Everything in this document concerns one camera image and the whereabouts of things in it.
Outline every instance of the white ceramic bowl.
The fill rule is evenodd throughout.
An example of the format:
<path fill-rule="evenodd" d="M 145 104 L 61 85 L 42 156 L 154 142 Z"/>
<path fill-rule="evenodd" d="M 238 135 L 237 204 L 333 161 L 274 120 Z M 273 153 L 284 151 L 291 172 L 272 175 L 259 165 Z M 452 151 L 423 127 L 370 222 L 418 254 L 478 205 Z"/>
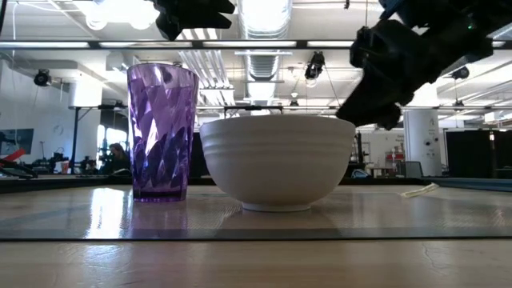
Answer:
<path fill-rule="evenodd" d="M 211 177 L 248 210 L 299 211 L 342 180 L 355 136 L 352 123 L 318 116 L 268 115 L 204 124 Z"/>

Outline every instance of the person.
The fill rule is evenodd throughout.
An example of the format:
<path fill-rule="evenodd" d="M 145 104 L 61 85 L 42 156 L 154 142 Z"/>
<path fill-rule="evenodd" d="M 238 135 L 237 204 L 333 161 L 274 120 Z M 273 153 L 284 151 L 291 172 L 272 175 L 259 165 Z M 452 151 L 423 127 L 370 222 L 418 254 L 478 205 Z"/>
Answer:
<path fill-rule="evenodd" d="M 111 161 L 103 168 L 104 174 L 112 174 L 122 169 L 130 169 L 130 157 L 126 154 L 121 144 L 114 143 L 109 146 Z"/>

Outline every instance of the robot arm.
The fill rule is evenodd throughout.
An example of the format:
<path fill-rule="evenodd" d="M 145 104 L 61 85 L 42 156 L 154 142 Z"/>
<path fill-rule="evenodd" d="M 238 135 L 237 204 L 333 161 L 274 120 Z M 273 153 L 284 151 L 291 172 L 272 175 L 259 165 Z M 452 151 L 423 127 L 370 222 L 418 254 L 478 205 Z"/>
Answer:
<path fill-rule="evenodd" d="M 379 0 L 385 11 L 363 27 L 350 48 L 350 63 L 363 79 L 337 117 L 356 126 L 391 129 L 414 92 L 433 83 L 462 57 L 475 62 L 493 54 L 487 35 L 512 22 L 511 0 Z M 390 20 L 397 14 L 402 22 Z M 427 28 L 417 34 L 414 27 Z"/>

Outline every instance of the purple glass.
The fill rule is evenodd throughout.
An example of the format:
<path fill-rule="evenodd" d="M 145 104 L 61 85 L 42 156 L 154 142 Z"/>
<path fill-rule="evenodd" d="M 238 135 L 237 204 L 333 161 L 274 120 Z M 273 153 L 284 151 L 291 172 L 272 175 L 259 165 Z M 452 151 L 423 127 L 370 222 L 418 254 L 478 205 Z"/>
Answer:
<path fill-rule="evenodd" d="M 167 64 L 128 69 L 134 200 L 185 199 L 198 76 Z"/>

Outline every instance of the poster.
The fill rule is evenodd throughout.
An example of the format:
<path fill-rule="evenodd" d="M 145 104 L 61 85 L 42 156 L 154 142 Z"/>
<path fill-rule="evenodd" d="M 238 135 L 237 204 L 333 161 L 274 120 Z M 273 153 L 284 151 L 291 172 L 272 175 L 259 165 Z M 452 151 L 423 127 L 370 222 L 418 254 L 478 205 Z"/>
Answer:
<path fill-rule="evenodd" d="M 9 155 L 21 148 L 30 154 L 33 139 L 34 129 L 0 130 L 0 155 Z"/>

